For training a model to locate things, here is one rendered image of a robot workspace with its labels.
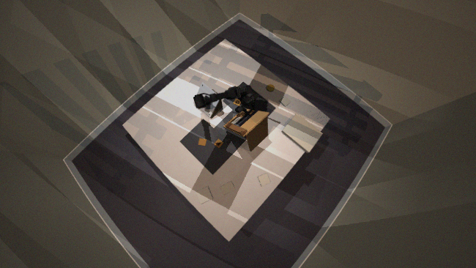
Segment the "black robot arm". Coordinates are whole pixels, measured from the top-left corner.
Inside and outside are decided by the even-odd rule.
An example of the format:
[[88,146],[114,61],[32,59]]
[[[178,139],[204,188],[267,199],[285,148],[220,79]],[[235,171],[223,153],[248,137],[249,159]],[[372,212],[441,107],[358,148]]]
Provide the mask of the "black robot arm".
[[[251,94],[252,93],[252,87],[250,85],[243,86],[243,87],[230,87],[228,90],[226,90],[224,93],[220,94],[206,94],[204,97],[202,94],[197,94],[195,97],[193,97],[194,102],[196,104],[196,107],[199,108],[204,108],[207,107],[210,103],[215,102],[217,100],[226,98],[226,99],[235,99],[238,97],[241,97],[244,94]],[[209,95],[209,98],[207,97]],[[237,97],[238,96],[238,97]],[[246,95],[246,98],[242,98],[242,101],[244,104],[247,106],[250,106],[253,104],[253,101],[255,100],[255,97],[253,95],[248,96]],[[207,105],[207,106],[206,106]]]

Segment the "orange tile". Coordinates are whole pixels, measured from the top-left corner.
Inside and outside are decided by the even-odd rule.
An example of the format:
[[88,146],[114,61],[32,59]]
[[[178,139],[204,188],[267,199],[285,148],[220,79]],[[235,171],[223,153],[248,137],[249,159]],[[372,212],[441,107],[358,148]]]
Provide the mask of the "orange tile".
[[233,104],[240,106],[241,102],[239,99],[236,98]]

